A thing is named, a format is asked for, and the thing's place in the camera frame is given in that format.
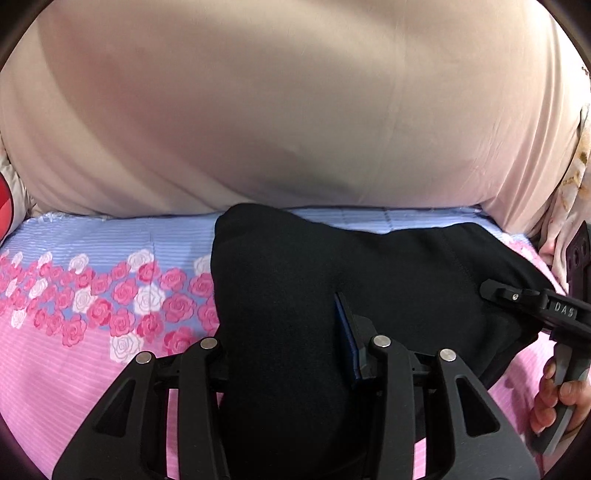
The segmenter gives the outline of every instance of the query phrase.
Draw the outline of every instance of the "finger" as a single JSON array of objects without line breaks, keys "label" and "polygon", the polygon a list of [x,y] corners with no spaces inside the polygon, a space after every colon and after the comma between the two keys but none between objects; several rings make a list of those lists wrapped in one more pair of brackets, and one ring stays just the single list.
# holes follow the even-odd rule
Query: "finger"
[{"label": "finger", "polygon": [[547,428],[556,421],[556,410],[544,404],[539,395],[534,399],[534,411],[536,420],[540,425]]},{"label": "finger", "polygon": [[540,380],[540,392],[538,395],[549,408],[554,408],[558,403],[558,387],[554,385],[553,380],[542,378]]},{"label": "finger", "polygon": [[556,360],[552,357],[544,365],[544,378],[552,378],[556,373]]},{"label": "finger", "polygon": [[567,432],[579,427],[591,411],[591,385],[588,380],[567,382],[560,387],[560,401],[565,405],[577,405],[567,427]]},{"label": "finger", "polygon": [[533,411],[530,415],[530,427],[531,431],[534,432],[536,435],[539,435],[545,430],[545,427],[538,421],[538,417],[535,416],[535,413]]}]

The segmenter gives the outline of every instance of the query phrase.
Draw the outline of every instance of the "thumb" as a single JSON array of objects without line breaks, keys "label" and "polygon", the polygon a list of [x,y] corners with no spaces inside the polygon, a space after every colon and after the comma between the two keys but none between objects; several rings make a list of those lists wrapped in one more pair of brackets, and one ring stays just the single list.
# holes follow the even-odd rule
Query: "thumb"
[{"label": "thumb", "polygon": [[579,427],[591,411],[591,385],[588,380],[566,382],[560,387],[558,397],[564,405],[576,405],[567,428],[569,432]]}]

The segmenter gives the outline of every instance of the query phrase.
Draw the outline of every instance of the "beige pillowcase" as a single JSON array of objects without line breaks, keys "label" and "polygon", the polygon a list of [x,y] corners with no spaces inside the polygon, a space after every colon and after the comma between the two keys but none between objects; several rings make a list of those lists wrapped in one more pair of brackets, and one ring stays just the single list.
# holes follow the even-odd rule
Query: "beige pillowcase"
[{"label": "beige pillowcase", "polygon": [[55,0],[0,73],[47,209],[483,204],[533,230],[589,81],[535,0]]}]

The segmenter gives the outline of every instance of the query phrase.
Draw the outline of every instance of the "floral blanket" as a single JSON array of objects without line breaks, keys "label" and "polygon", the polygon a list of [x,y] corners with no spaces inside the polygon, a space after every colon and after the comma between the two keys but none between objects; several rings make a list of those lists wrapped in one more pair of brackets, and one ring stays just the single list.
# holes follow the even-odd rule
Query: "floral blanket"
[{"label": "floral blanket", "polygon": [[[476,222],[550,275],[529,242],[503,234],[475,209],[306,209],[341,228]],[[123,367],[140,351],[180,353],[218,327],[210,274],[216,215],[106,220],[46,215],[29,220],[0,250],[0,412],[47,475]],[[522,352],[491,390],[520,433],[552,344]],[[171,397],[168,475],[178,478]],[[417,445],[416,472],[424,472]]]}]

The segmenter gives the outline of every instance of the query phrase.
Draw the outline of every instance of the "pink rose print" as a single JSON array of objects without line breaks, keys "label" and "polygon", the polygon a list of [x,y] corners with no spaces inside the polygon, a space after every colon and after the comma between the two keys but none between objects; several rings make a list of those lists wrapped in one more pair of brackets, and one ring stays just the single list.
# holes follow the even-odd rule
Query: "pink rose print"
[{"label": "pink rose print", "polygon": [[45,326],[48,317],[47,309],[43,307],[41,310],[37,310],[33,317],[33,325],[35,328],[42,329]]},{"label": "pink rose print", "polygon": [[90,327],[107,325],[111,321],[113,304],[107,299],[96,299],[86,311]]},{"label": "pink rose print", "polygon": [[140,337],[146,339],[148,343],[152,343],[154,339],[164,331],[164,323],[162,317],[158,312],[152,312],[144,315],[139,321],[136,330]]},{"label": "pink rose print", "polygon": [[49,277],[51,275],[52,264],[53,262],[47,262],[43,264],[39,269],[39,275],[41,275],[43,278]]},{"label": "pink rose print", "polygon": [[129,305],[137,294],[138,284],[134,278],[128,278],[124,282],[115,285],[111,297],[121,305]]},{"label": "pink rose print", "polygon": [[32,315],[37,312],[38,308],[39,308],[39,298],[36,297],[29,302],[29,305],[27,305],[27,308],[25,309],[25,311],[27,312],[27,315]]},{"label": "pink rose print", "polygon": [[144,283],[152,283],[152,280],[158,278],[160,274],[160,269],[155,261],[145,263],[138,270],[138,278]]},{"label": "pink rose print", "polygon": [[207,332],[207,335],[215,335],[217,328],[220,326],[220,321],[217,318],[217,310],[213,302],[213,297],[209,297],[207,302],[199,307],[197,317],[199,317],[201,326]]},{"label": "pink rose print", "polygon": [[0,275],[0,291],[5,291],[6,287],[8,287],[9,283],[10,283],[9,277],[7,277],[4,274]]},{"label": "pink rose print", "polygon": [[195,302],[182,293],[175,293],[168,297],[162,304],[167,322],[177,323],[188,320],[193,316]]},{"label": "pink rose print", "polygon": [[55,335],[61,332],[61,325],[64,322],[63,314],[58,310],[53,315],[46,316],[46,329],[45,333],[47,336]]},{"label": "pink rose print", "polygon": [[8,308],[8,299],[0,299],[0,316],[4,315],[6,309]]},{"label": "pink rose print", "polygon": [[22,283],[25,281],[25,277],[27,276],[27,271],[23,270],[21,267],[18,267],[21,271],[17,275],[17,283]]},{"label": "pink rose print", "polygon": [[127,335],[134,328],[135,315],[127,309],[119,309],[117,313],[111,315],[109,329],[112,337]]},{"label": "pink rose print", "polygon": [[23,295],[20,288],[16,288],[10,295],[10,301],[15,310],[22,310],[27,303],[27,296]]},{"label": "pink rose print", "polygon": [[52,301],[56,297],[56,294],[57,294],[57,285],[51,284],[45,290],[43,290],[43,293],[41,294],[41,301],[43,303],[48,302],[48,301]]},{"label": "pink rose print", "polygon": [[111,276],[108,273],[99,273],[92,282],[90,282],[90,294],[101,295],[111,286]]},{"label": "pink rose print", "polygon": [[197,338],[193,336],[193,331],[189,327],[181,327],[164,335],[164,350],[167,355],[183,353],[196,341]]},{"label": "pink rose print", "polygon": [[34,262],[29,263],[27,268],[27,276],[32,276],[37,272],[37,260]]},{"label": "pink rose print", "polygon": [[213,278],[211,273],[202,273],[193,277],[189,282],[189,292],[197,297],[208,298],[213,293]]},{"label": "pink rose print", "polygon": [[33,288],[33,285],[37,282],[35,277],[28,277],[24,283],[22,284],[22,289],[25,291],[29,291]]},{"label": "pink rose print", "polygon": [[60,278],[60,285],[65,287],[72,283],[76,279],[76,273],[73,270],[69,272],[64,272],[64,274]]},{"label": "pink rose print", "polygon": [[187,274],[180,268],[171,268],[160,279],[160,288],[163,290],[182,290],[187,281]]},{"label": "pink rose print", "polygon": [[95,277],[96,273],[92,268],[86,267],[82,273],[80,273],[76,277],[76,287],[78,288],[86,288],[92,282],[92,279]]},{"label": "pink rose print", "polygon": [[60,267],[58,265],[57,267],[54,267],[51,269],[51,272],[49,273],[49,277],[50,277],[51,281],[57,281],[63,273],[64,273],[64,268]]},{"label": "pink rose print", "polygon": [[121,280],[126,277],[131,269],[131,266],[127,262],[119,262],[111,270],[111,278],[113,280]]},{"label": "pink rose print", "polygon": [[56,308],[58,310],[64,310],[72,306],[74,300],[74,290],[70,287],[64,288],[59,291],[56,295]]},{"label": "pink rose print", "polygon": [[75,314],[69,322],[64,322],[61,327],[61,343],[64,346],[74,346],[84,339],[86,322],[82,317]]}]

